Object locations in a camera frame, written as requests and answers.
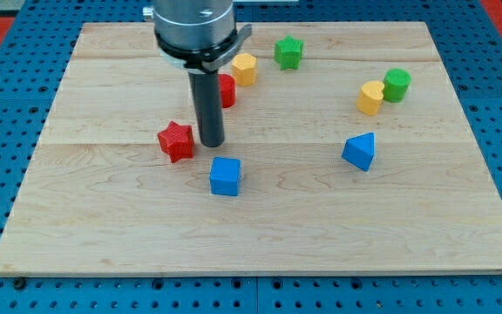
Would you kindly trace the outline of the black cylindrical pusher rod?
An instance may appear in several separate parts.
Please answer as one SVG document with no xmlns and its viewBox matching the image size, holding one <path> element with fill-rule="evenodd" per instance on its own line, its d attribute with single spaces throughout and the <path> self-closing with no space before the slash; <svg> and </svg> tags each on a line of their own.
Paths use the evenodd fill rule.
<svg viewBox="0 0 502 314">
<path fill-rule="evenodd" d="M 189 73 L 188 77 L 200 142 L 205 147 L 219 147 L 225 140 L 219 74 Z"/>
</svg>

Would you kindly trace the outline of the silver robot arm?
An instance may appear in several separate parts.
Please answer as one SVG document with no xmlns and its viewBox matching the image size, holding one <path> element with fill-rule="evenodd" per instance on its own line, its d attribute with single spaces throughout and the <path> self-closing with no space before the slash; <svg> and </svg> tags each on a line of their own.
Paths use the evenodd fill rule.
<svg viewBox="0 0 502 314">
<path fill-rule="evenodd" d="M 252 25 L 236 25 L 232 0 L 153 0 L 143 17 L 154 24 L 166 61 L 187 71 L 201 144 L 221 146 L 225 133 L 219 70 L 252 35 Z"/>
</svg>

